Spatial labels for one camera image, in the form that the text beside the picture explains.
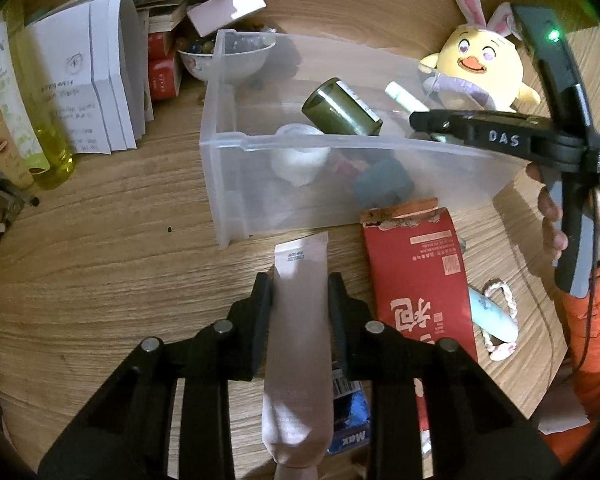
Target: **wooden table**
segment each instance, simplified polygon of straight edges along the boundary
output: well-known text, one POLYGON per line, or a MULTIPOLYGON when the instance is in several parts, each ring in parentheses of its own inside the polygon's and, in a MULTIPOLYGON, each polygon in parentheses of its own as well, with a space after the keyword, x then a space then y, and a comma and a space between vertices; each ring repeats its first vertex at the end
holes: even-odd
MULTIPOLYGON (((30 0, 53 5, 62 0, 30 0)), ((501 0, 483 0, 493 10, 501 0)), ((421 57, 460 23, 452 0, 267 0, 286 32, 327 34, 421 57)), ((571 37, 600 128, 600 30, 571 37)), ((539 88, 528 72, 528 81, 539 88)), ((16 448, 36 466, 62 428, 145 336, 193 336, 246 297, 274 245, 308 232, 251 238, 219 251, 198 153, 202 85, 155 106, 135 151, 81 157, 74 176, 40 194, 0 245, 0 396, 16 448)), ((470 284, 506 280, 518 302, 518 350, 480 364, 530 415, 566 351, 542 253, 536 195, 519 175, 493 203, 452 211, 467 240, 470 284)), ((374 306, 359 226, 329 229, 329 267, 374 306)), ((230 386, 238 478, 272 478, 260 439, 262 377, 230 386)), ((325 459, 325 478, 355 478, 349 456, 325 459)))

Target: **clear plastic bin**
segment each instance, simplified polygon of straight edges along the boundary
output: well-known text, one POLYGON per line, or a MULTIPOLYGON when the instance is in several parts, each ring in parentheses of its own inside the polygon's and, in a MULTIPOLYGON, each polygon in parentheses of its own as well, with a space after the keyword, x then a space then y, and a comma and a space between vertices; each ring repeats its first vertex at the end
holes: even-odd
POLYGON ((482 206, 523 167, 509 156, 414 138, 420 134, 384 88, 397 81, 436 107, 422 92, 415 59, 347 41, 221 30, 208 70, 200 152, 223 248, 257 233, 355 223, 362 209, 405 198, 404 173, 413 183, 408 198, 437 196, 451 210, 482 206), (236 54, 258 36, 272 46, 236 54), (334 76, 382 118, 379 137, 275 136, 286 124, 310 124, 302 104, 334 76), (313 181, 296 187, 271 167, 274 150, 285 148, 330 152, 313 181))

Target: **orange sleeve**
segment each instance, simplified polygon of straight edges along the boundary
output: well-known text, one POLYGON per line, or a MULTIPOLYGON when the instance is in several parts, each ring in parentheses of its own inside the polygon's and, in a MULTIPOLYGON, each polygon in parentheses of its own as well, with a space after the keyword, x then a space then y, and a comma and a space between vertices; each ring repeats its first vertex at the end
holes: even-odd
POLYGON ((561 431, 560 433, 551 433, 545 435, 540 433, 542 439, 554 452, 554 455, 558 457, 560 463, 566 464, 573 458, 573 455, 582 447, 582 444, 591 433, 592 424, 586 424, 579 428, 572 428, 570 430, 561 431))
MULTIPOLYGON (((561 294, 571 329, 572 362, 577 365, 584 352, 589 297, 574 298, 561 294)), ((589 350, 582 368, 574 375, 574 389, 590 420, 600 418, 600 266, 596 277, 589 350)))

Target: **blue package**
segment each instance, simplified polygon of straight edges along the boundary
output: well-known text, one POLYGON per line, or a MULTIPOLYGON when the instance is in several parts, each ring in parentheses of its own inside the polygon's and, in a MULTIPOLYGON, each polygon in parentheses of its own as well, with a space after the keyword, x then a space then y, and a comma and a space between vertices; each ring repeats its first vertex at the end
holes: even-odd
POLYGON ((327 454, 334 455, 369 443, 371 410, 359 381, 348 381, 333 367, 333 440, 327 454))

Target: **bunny ears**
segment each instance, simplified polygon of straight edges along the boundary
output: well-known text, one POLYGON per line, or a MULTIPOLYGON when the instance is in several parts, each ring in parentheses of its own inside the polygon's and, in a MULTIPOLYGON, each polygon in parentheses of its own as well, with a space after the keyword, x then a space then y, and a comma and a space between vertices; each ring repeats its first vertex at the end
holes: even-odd
POLYGON ((460 10, 462 10, 467 23, 472 27, 492 30, 504 38, 509 34, 520 38, 513 20, 511 5, 508 2, 504 2, 498 6, 489 23, 484 19, 480 0, 456 0, 456 2, 460 10))

